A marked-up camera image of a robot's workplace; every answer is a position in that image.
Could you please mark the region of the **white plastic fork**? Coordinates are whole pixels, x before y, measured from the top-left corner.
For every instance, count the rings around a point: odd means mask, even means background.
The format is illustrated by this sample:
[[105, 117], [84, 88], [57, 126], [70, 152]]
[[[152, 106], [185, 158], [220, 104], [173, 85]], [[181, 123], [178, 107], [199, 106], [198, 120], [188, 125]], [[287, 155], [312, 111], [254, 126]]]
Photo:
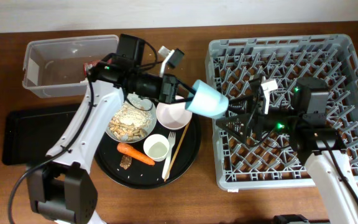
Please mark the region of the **white plastic fork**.
[[168, 172], [168, 168], [169, 168], [169, 165], [170, 165], [170, 162], [171, 162], [172, 149], [173, 149], [173, 147], [175, 145], [175, 140], [176, 140], [176, 133], [172, 131], [168, 135], [169, 148], [168, 148], [168, 153], [167, 153], [167, 156], [165, 158], [165, 163], [164, 163], [163, 171], [162, 171], [163, 180], [165, 180], [165, 177], [166, 177], [167, 172]]

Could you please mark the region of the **wooden chopstick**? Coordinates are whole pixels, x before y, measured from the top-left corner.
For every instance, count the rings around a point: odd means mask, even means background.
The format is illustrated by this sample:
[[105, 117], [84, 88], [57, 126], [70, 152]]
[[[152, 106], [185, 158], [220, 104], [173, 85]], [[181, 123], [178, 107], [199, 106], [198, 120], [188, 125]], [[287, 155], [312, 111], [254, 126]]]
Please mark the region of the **wooden chopstick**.
[[180, 150], [180, 148], [181, 148], [182, 142], [183, 142], [183, 140], [184, 140], [184, 138], [185, 138], [185, 135], [186, 135], [186, 132], [187, 132], [187, 130], [188, 130], [189, 125], [190, 125], [190, 122], [185, 126], [185, 129], [184, 129], [184, 131], [183, 131], [183, 134], [181, 135], [181, 139], [180, 139], [180, 141], [179, 141], [179, 143], [178, 143], [178, 146], [177, 146], [177, 149], [176, 149], [176, 151], [175, 151], [175, 153], [174, 153], [174, 155], [173, 155], [173, 159], [171, 160], [171, 163], [170, 163], [170, 165], [169, 165], [169, 167], [168, 167], [166, 176], [164, 177], [164, 182], [167, 181], [168, 176], [170, 175], [170, 171], [171, 171], [171, 169], [172, 169], [172, 167], [173, 167], [173, 165], [174, 165], [174, 163], [175, 163], [175, 160], [176, 160], [176, 158], [177, 158], [177, 154], [178, 154], [178, 152], [179, 152], [179, 150]]

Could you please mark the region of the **red strawberry snack wrapper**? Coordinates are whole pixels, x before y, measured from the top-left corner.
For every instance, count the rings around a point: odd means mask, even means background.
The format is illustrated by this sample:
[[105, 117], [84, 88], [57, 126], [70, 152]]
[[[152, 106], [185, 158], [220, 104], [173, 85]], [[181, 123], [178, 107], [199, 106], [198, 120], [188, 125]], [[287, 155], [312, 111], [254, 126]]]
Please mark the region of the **red strawberry snack wrapper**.
[[93, 67], [97, 66], [97, 64], [100, 62], [100, 60], [93, 60], [91, 62], [86, 62], [83, 64], [83, 70], [84, 74], [87, 77], [89, 74], [91, 74], [91, 70]]

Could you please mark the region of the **pink plastic bowl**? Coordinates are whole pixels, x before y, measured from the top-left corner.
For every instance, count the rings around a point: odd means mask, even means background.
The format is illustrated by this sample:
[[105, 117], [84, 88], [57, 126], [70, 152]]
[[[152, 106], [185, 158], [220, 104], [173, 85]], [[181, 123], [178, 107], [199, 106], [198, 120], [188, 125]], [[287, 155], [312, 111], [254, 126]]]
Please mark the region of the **pink plastic bowl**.
[[179, 130], [185, 127], [192, 119], [193, 113], [185, 109], [185, 102], [158, 103], [156, 116], [158, 122], [170, 130]]

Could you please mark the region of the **small white cup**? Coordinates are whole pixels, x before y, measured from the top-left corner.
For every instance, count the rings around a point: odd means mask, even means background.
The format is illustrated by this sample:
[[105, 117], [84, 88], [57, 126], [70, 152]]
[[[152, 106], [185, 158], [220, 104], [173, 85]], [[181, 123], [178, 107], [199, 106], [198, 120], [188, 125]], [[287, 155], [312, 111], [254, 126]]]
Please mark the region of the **small white cup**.
[[155, 162], [161, 162], [166, 159], [169, 147], [168, 139], [161, 134], [148, 136], [143, 144], [145, 154]]

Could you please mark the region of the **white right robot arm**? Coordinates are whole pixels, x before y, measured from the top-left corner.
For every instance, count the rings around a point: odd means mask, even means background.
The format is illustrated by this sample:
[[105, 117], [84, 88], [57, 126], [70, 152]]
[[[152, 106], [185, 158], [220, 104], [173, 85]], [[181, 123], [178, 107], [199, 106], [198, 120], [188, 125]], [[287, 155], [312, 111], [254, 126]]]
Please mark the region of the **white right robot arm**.
[[287, 146], [298, 154], [318, 188], [331, 223], [358, 223], [358, 186], [341, 134], [326, 124], [327, 84], [299, 78], [289, 109], [271, 108], [274, 79], [251, 80], [252, 94], [229, 99], [197, 81], [181, 99], [185, 109], [213, 118], [216, 125], [247, 147], [259, 147], [272, 133], [288, 135]]

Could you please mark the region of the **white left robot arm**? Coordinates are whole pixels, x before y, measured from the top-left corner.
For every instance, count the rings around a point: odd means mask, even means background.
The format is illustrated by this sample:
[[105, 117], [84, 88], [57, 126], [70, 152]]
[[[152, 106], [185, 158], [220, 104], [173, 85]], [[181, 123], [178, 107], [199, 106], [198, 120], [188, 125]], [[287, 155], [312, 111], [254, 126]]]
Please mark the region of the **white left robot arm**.
[[107, 54], [87, 74], [85, 97], [67, 129], [48, 150], [45, 159], [29, 166], [15, 183], [7, 204], [10, 223], [14, 221], [14, 196], [27, 181], [30, 207], [34, 213], [57, 223], [102, 223], [96, 212], [98, 192], [90, 178], [97, 147], [110, 119], [135, 93], [159, 103], [176, 103], [177, 88], [182, 86], [194, 96], [194, 88], [176, 76], [148, 70], [156, 63], [143, 65], [148, 42], [121, 34], [117, 50]]

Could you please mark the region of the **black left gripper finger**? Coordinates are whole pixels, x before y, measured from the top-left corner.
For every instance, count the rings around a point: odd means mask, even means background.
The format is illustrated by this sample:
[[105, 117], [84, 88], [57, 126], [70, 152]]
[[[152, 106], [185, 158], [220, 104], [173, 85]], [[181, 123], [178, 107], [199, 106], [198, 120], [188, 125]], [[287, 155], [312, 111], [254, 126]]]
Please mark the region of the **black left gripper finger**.
[[194, 90], [191, 86], [187, 85], [185, 82], [177, 80], [177, 93], [179, 95], [195, 95], [196, 90]]
[[181, 96], [179, 96], [177, 98], [177, 96], [174, 97], [172, 104], [177, 104], [177, 103], [186, 103], [186, 102], [191, 102], [193, 100], [194, 97], [189, 97], [189, 98], [183, 98]]

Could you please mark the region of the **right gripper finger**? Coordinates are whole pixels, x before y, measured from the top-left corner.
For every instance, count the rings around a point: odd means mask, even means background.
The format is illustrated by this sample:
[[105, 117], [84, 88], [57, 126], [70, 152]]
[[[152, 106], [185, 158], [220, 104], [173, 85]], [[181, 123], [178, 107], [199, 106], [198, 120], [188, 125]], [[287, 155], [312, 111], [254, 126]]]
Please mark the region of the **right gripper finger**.
[[240, 142], [246, 142], [250, 133], [249, 125], [251, 114], [240, 114], [228, 118], [219, 118], [216, 120], [216, 126], [236, 138]]
[[249, 82], [251, 87], [251, 94], [229, 100], [227, 110], [236, 114], [255, 113], [259, 107], [259, 101], [261, 97], [261, 82], [261, 78], [251, 80]]

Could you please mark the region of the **light blue plastic cup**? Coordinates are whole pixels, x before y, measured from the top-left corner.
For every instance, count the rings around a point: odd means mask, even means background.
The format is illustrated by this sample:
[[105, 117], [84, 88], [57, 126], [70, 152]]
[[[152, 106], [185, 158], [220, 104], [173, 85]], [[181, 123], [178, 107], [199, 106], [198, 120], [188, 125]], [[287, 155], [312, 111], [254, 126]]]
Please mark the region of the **light blue plastic cup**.
[[186, 110], [212, 119], [224, 116], [229, 105], [226, 96], [201, 80], [195, 81], [192, 89], [195, 94], [191, 101], [185, 103]]

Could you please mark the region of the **grey plate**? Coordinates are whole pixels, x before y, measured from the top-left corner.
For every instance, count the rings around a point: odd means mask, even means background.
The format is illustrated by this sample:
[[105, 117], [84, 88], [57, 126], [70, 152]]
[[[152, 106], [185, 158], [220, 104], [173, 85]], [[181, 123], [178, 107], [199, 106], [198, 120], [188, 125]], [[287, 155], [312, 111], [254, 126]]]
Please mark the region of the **grey plate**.
[[127, 100], [111, 118], [106, 134], [117, 142], [134, 143], [146, 138], [157, 123], [155, 104], [146, 98], [128, 94]]

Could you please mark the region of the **rice and peanut scraps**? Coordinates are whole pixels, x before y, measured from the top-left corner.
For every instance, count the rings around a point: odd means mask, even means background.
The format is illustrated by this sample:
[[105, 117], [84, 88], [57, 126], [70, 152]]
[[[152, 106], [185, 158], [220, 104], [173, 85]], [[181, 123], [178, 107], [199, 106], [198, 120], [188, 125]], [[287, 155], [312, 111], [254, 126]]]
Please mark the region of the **rice and peanut scraps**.
[[152, 113], [124, 103], [111, 118], [107, 133], [118, 141], [134, 142], [145, 138], [152, 124]]

